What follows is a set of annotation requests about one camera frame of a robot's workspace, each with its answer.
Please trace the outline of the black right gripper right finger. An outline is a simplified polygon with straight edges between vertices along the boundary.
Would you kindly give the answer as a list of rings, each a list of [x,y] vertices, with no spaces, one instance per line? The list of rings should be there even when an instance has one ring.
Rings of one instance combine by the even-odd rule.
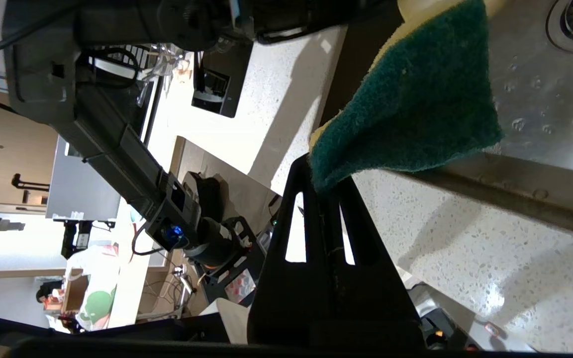
[[[331,336],[366,349],[423,349],[421,321],[355,182],[327,196]]]

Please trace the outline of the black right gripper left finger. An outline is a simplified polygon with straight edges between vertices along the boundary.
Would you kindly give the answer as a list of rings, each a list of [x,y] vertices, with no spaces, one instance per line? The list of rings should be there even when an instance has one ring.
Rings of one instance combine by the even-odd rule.
[[[296,196],[304,199],[305,262],[286,259]],[[311,182],[307,155],[288,175],[278,222],[248,317],[252,344],[335,346],[332,250],[337,245],[337,212],[319,197]]]

